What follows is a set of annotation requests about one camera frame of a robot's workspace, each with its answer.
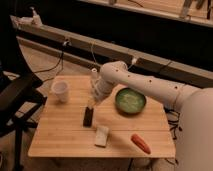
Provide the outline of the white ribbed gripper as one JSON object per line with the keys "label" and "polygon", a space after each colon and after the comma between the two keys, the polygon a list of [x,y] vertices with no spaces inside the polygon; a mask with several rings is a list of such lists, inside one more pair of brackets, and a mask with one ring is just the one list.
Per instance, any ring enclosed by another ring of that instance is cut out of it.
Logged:
{"label": "white ribbed gripper", "polygon": [[88,100],[88,103],[87,103],[87,107],[89,109],[92,109],[95,104],[96,104],[96,101],[97,102],[100,102],[100,101],[103,101],[104,99],[107,98],[107,94],[103,91],[105,87],[105,82],[100,79],[98,80],[94,85],[93,85],[93,88],[92,88],[92,95],[93,97],[91,97],[89,100]]}

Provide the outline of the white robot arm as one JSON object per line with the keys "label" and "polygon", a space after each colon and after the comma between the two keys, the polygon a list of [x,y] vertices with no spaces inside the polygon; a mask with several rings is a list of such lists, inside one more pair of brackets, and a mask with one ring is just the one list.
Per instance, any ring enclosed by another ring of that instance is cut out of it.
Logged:
{"label": "white robot arm", "polygon": [[213,87],[184,83],[129,72],[123,61],[103,64],[92,73],[92,96],[106,99],[118,84],[130,87],[180,114],[175,171],[213,171]]}

